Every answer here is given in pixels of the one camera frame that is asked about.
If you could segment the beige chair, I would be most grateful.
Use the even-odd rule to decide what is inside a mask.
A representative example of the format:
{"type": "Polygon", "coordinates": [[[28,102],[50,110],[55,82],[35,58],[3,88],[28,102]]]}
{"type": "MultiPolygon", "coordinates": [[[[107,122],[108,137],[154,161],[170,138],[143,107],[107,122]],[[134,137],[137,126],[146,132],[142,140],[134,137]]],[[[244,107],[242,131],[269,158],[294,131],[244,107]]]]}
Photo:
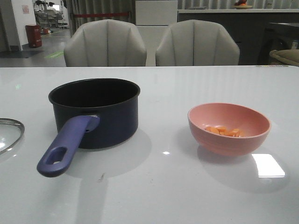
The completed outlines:
{"type": "Polygon", "coordinates": [[[156,49],[156,66],[238,65],[240,49],[219,23],[187,20],[169,25],[156,49]]]}
{"type": "Polygon", "coordinates": [[[64,49],[67,67],[141,67],[147,50],[136,25],[117,20],[81,25],[64,49]]]}

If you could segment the orange ham slices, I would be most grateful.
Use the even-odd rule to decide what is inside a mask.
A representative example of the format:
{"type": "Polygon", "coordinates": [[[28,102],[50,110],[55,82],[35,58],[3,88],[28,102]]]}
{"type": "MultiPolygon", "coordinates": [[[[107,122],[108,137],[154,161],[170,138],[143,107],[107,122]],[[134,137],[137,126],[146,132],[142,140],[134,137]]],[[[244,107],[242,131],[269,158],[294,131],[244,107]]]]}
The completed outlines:
{"type": "Polygon", "coordinates": [[[227,129],[225,126],[207,126],[205,130],[214,134],[228,137],[243,137],[244,132],[238,128],[227,129]]]}

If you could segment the beige cushion seat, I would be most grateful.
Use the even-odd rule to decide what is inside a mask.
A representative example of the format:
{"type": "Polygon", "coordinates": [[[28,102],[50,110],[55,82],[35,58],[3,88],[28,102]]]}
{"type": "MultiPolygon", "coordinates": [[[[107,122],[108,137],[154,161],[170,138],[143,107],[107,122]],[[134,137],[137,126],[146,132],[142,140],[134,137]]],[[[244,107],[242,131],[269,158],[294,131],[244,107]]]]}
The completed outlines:
{"type": "Polygon", "coordinates": [[[298,49],[272,50],[269,56],[281,64],[299,66],[298,49]]]}

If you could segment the dark blue saucepan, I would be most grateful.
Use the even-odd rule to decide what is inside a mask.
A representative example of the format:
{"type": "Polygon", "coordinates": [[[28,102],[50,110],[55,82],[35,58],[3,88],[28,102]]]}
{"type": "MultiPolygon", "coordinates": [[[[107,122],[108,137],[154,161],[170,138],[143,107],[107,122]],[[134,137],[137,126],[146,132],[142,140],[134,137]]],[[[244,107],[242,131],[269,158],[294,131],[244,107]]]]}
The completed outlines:
{"type": "Polygon", "coordinates": [[[140,87],[128,80],[94,78],[53,89],[52,103],[57,136],[37,164],[45,177],[57,177],[70,166],[78,148],[119,145],[138,128],[140,87]]]}

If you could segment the pink bowl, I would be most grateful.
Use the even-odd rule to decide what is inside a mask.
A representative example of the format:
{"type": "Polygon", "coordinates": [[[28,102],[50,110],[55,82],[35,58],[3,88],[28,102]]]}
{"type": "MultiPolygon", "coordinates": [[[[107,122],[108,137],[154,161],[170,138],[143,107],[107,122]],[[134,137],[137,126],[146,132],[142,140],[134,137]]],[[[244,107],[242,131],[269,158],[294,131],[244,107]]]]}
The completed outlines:
{"type": "Polygon", "coordinates": [[[242,105],[206,103],[188,112],[191,133],[205,149],[225,156],[250,154],[265,141],[271,129],[270,120],[261,113],[242,105]],[[239,136],[227,136],[208,131],[207,127],[225,127],[239,136]]]}

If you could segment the red trash bin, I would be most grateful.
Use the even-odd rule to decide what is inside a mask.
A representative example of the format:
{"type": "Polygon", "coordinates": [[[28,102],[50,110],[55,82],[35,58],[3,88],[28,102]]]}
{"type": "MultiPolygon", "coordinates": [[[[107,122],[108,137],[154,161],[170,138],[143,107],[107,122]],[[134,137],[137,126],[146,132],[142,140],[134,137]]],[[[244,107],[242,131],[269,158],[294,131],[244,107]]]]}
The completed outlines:
{"type": "Polygon", "coordinates": [[[28,45],[30,48],[38,48],[42,46],[41,31],[39,25],[26,25],[26,34],[28,39],[28,45]]]}

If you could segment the right beige chair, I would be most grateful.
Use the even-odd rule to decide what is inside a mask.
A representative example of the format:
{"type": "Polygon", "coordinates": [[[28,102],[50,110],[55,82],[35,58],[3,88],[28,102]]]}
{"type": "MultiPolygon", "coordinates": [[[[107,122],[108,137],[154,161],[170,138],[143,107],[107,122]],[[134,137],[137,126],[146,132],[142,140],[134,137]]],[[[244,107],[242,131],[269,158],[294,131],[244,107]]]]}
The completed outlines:
{"type": "Polygon", "coordinates": [[[156,49],[156,66],[238,65],[240,49],[219,23],[187,20],[169,25],[156,49]]]}

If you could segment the fruit plate on counter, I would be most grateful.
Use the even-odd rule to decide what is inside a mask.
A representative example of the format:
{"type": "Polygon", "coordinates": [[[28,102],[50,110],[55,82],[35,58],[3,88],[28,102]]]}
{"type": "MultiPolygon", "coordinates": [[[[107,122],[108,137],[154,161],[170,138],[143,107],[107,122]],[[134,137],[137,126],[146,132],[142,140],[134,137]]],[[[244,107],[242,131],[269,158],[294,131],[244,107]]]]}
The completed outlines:
{"type": "Polygon", "coordinates": [[[234,9],[251,9],[252,6],[247,4],[247,0],[238,0],[233,5],[234,9]]]}

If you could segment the glass lid with blue knob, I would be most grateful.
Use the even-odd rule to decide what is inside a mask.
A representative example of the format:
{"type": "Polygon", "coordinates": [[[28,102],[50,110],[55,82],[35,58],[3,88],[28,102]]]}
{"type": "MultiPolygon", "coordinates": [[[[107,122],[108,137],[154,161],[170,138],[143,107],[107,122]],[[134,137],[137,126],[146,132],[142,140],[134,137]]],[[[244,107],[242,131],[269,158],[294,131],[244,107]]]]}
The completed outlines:
{"type": "Polygon", "coordinates": [[[15,119],[0,119],[0,154],[13,149],[25,132],[24,125],[15,119]]]}

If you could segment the dark counter with white top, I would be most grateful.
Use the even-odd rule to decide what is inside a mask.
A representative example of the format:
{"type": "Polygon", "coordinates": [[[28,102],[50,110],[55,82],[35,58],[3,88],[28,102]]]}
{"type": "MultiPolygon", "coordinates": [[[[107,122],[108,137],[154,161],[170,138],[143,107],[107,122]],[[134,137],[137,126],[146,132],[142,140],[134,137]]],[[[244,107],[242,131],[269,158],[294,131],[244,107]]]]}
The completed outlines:
{"type": "Polygon", "coordinates": [[[264,29],[270,22],[298,22],[298,9],[180,9],[178,21],[202,20],[221,24],[240,48],[240,65],[255,65],[264,29]]]}

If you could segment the left beige chair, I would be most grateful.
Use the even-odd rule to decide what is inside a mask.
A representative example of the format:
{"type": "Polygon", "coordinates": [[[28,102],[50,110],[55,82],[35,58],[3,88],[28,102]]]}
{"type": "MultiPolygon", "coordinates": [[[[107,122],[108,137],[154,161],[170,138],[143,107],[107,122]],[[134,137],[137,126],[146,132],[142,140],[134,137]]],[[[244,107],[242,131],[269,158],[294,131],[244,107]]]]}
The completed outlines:
{"type": "Polygon", "coordinates": [[[141,67],[147,50],[136,25],[117,20],[81,25],[64,49],[67,67],[141,67]]]}

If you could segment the white cabinet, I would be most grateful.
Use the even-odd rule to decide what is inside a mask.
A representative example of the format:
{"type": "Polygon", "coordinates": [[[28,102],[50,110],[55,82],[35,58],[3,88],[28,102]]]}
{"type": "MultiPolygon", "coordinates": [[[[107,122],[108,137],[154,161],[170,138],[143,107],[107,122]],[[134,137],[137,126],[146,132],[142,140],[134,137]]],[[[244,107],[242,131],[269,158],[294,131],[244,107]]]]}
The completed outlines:
{"type": "Polygon", "coordinates": [[[155,53],[164,30],[177,22],[177,0],[137,0],[135,24],[147,50],[146,66],[155,66],[155,53]]]}

